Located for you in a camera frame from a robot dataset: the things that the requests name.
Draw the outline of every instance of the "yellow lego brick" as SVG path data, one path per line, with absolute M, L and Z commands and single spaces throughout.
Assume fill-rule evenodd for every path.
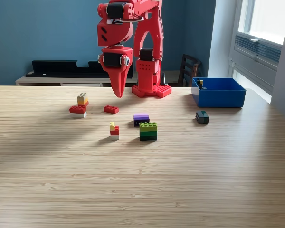
M 84 102 L 85 100 L 88 101 L 88 97 L 87 97 L 87 94 L 86 93 L 81 93 L 78 95 L 77 97 L 77 101 L 78 102 Z
M 89 101 L 88 98 L 87 98 L 86 100 L 84 100 L 84 101 L 79 101 L 79 100 L 77 99 L 78 105 L 85 105 L 88 101 Z
M 110 131 L 115 131 L 115 123 L 110 122 Z
M 156 132 L 157 131 L 157 123 L 140 123 L 139 130 L 141 132 Z

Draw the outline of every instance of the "white lego brick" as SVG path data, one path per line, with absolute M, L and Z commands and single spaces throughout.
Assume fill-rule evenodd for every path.
M 110 136 L 110 139 L 111 139 L 111 140 L 114 140 L 114 141 L 115 141 L 115 140 L 119 140 L 119 135 L 111 135 L 111 136 Z
M 85 118 L 86 117 L 86 112 L 84 114 L 79 114 L 79 113 L 70 113 L 71 117 L 73 118 Z

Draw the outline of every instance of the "wooden chair back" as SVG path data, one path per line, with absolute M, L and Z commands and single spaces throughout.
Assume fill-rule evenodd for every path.
M 190 81 L 186 81 L 186 87 L 192 87 L 192 78 L 196 77 L 198 74 L 201 61 L 192 56 L 183 55 L 180 68 L 180 76 L 178 80 L 178 87 L 184 87 L 184 75 L 190 78 Z

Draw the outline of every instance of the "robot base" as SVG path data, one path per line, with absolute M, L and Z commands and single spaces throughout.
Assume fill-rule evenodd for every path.
M 138 97 L 145 97 L 145 96 L 157 96 L 159 98 L 164 98 L 172 93 L 172 88 L 169 85 L 158 85 L 154 87 L 153 93 L 145 93 L 138 89 L 138 85 L 132 87 L 132 93 L 134 93 Z

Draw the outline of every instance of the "blue box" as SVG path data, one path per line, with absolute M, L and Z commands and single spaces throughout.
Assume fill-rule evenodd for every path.
M 204 80 L 204 89 L 197 85 L 197 78 L 192 79 L 192 96 L 198 107 L 241 108 L 244 106 L 246 89 L 233 78 L 208 78 Z

